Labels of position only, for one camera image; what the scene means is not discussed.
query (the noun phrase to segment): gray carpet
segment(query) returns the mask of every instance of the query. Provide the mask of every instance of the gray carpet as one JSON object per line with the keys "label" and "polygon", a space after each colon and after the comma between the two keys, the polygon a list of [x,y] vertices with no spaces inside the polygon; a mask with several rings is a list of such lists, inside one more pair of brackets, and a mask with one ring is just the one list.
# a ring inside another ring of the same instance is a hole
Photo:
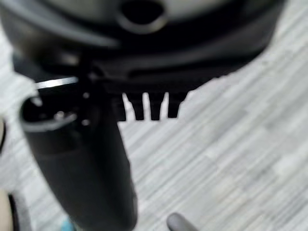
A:
{"label": "gray carpet", "polygon": [[[3,35],[0,47],[0,113],[9,125],[0,186],[24,194],[35,231],[58,231],[65,213],[17,121],[33,84],[12,72]],[[191,93],[179,120],[134,122],[127,103],[130,121],[120,127],[140,202],[136,230],[166,231],[174,211],[202,231],[308,230],[307,99],[308,2],[292,0],[270,49]]]}

